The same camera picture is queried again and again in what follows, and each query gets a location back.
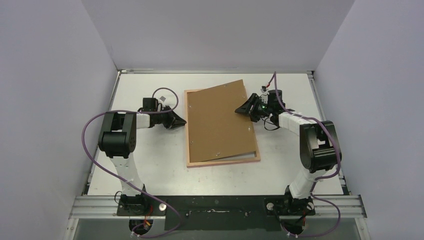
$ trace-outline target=white tabletop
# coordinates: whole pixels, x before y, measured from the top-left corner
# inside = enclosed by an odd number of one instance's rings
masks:
[[[247,95],[261,93],[271,74],[171,73],[123,74],[116,89],[112,110],[136,111],[143,98],[160,87],[173,89],[179,97],[175,112],[184,118],[184,90],[205,89],[243,79]],[[278,88],[288,108],[305,116],[320,118],[306,74],[278,74]],[[165,104],[176,103],[172,93],[161,90],[155,97],[166,97]],[[299,156],[299,138],[285,129],[266,131],[263,122],[254,123],[261,156],[260,162],[221,166],[186,167],[184,128],[166,130],[162,125],[138,129],[135,164],[146,189],[153,195],[282,195],[298,171],[303,168]],[[96,160],[116,173],[104,152]],[[98,167],[94,169],[88,195],[114,195],[121,190],[118,179]],[[325,179],[315,194],[343,194],[338,177]]]

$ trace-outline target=cardboard panel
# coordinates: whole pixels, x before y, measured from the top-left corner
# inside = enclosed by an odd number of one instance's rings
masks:
[[[243,80],[187,95],[191,163],[257,151],[253,123],[234,112],[247,99]]]

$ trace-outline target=white wall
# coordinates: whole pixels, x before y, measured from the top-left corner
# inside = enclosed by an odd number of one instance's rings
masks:
[[[356,0],[315,72],[376,240],[423,239],[424,2]]]
[[[354,0],[82,0],[118,69],[314,70]]]
[[[0,239],[61,238],[116,74],[80,0],[0,1]]]

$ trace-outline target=wooden frame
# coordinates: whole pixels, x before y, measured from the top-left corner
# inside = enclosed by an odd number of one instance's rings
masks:
[[[218,165],[227,165],[227,164],[242,164],[242,163],[253,163],[259,162],[261,160],[261,155],[259,153],[258,142],[255,141],[256,151],[253,152],[255,157],[240,158],[237,160],[210,160],[210,161],[201,161],[201,162],[190,162],[190,141],[189,141],[189,106],[188,106],[188,94],[192,92],[197,92],[201,89],[194,90],[185,90],[184,91],[184,116],[187,120],[185,124],[185,152],[187,160],[187,168],[193,167],[204,167],[204,166],[218,166]]]

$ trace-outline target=table surface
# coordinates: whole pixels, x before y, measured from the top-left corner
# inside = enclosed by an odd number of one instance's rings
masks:
[[[271,74],[241,73],[168,73],[122,74],[116,89],[112,110],[136,111],[143,97],[150,97],[160,87],[173,89],[179,98],[175,112],[184,118],[184,90],[205,89],[243,79],[247,95],[261,93]],[[288,108],[305,116],[320,118],[312,88],[306,74],[278,74],[278,88]],[[174,95],[160,90],[165,104],[173,107]],[[134,160],[146,190],[153,195],[282,195],[303,168],[299,156],[299,138],[286,129],[267,131],[263,122],[254,123],[260,162],[221,166],[186,167],[185,130],[166,130],[162,125],[138,129]],[[96,160],[116,173],[105,153]],[[121,190],[118,179],[94,168],[88,195],[114,195]],[[315,194],[343,194],[338,177],[325,179]]]

